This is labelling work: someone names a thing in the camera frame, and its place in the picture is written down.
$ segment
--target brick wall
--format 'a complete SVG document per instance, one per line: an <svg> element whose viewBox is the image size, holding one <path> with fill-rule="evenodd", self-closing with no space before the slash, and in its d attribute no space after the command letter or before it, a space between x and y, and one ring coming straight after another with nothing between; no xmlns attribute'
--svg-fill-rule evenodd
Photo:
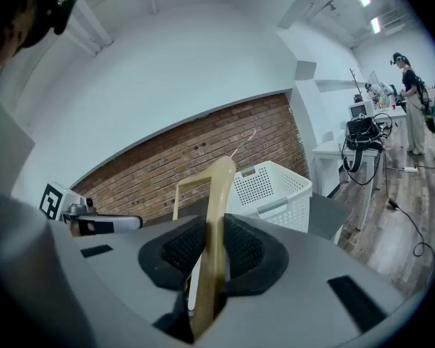
<svg viewBox="0 0 435 348"><path fill-rule="evenodd" d="M176 182L230 156L250 128L257 133L233 157L237 170L271 160L309 178L297 126L285 95L279 94L213 112L151 138L88 175L73 191L91 197L103 214L158 217L173 211ZM209 188L207 183L182 193L180 206L208 196Z"/></svg>

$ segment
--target black shirt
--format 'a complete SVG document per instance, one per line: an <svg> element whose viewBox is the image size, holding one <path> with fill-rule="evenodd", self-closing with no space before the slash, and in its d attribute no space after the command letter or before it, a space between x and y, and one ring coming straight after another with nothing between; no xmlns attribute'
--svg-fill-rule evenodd
<svg viewBox="0 0 435 348"><path fill-rule="evenodd" d="M409 91L413 85L419 90L418 77L411 68L408 68L406 72L403 73L403 84L405 85L406 91Z"/></svg>

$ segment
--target white plastic basket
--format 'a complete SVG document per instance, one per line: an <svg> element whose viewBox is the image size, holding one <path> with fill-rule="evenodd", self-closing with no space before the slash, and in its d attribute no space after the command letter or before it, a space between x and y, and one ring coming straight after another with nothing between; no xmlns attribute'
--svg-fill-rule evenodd
<svg viewBox="0 0 435 348"><path fill-rule="evenodd" d="M311 196L310 180L267 161L235 174L227 212L307 232Z"/></svg>

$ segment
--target metal hook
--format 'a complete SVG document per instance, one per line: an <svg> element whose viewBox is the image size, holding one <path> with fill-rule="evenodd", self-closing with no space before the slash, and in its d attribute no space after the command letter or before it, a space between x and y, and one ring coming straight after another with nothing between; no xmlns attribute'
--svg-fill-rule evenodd
<svg viewBox="0 0 435 348"><path fill-rule="evenodd" d="M241 135L240 135L240 138L243 138L243 137L245 136L245 134L247 134L249 131L253 131L252 136L250 136L246 141L244 141L240 146L237 147L237 149L236 149L236 150L233 152L233 154L231 155L231 158L234 156L235 153L237 153L237 151L238 151L241 147L243 147L245 144L247 144L247 143L249 142L249 140L250 140L251 138L253 138L254 135L256 134L256 129L255 129L255 128L251 128L251 129L248 129L247 131L245 131L243 134L241 134Z"/></svg>

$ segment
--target beige pants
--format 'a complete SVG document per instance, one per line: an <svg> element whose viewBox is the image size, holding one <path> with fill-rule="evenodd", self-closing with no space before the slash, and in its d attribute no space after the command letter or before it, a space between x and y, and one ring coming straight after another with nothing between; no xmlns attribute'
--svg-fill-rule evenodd
<svg viewBox="0 0 435 348"><path fill-rule="evenodd" d="M408 151L424 153L424 118L421 111L421 100L419 95L413 94L407 97L406 101L406 124Z"/></svg>

